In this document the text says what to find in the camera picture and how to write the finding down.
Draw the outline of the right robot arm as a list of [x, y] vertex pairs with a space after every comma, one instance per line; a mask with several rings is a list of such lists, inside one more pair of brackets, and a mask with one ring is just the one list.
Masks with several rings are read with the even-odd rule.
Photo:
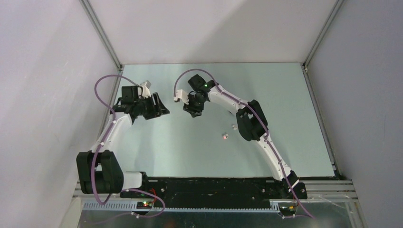
[[183, 110], [193, 118], [201, 116], [206, 102], [220, 105], [235, 115], [237, 129], [242, 138], [256, 144], [273, 178], [280, 182], [276, 186], [277, 194], [284, 199], [290, 198], [296, 191], [299, 178], [275, 147], [269, 133], [268, 121], [259, 102], [247, 102], [224, 89], [215, 80], [207, 82], [200, 75], [194, 75], [188, 80], [188, 84], [192, 91], [175, 90], [174, 101], [182, 101]]

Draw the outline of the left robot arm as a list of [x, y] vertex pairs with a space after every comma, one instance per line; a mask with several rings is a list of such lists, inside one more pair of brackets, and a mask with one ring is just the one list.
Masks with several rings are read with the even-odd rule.
[[113, 106], [106, 127], [95, 145], [87, 152], [79, 152], [76, 158], [79, 183], [84, 194], [115, 194], [132, 189], [139, 198], [148, 196], [150, 184], [144, 181], [144, 173], [124, 171], [119, 165], [118, 144], [132, 127], [135, 119], [145, 120], [169, 114], [158, 93], [151, 93], [151, 83], [123, 86], [121, 97]]

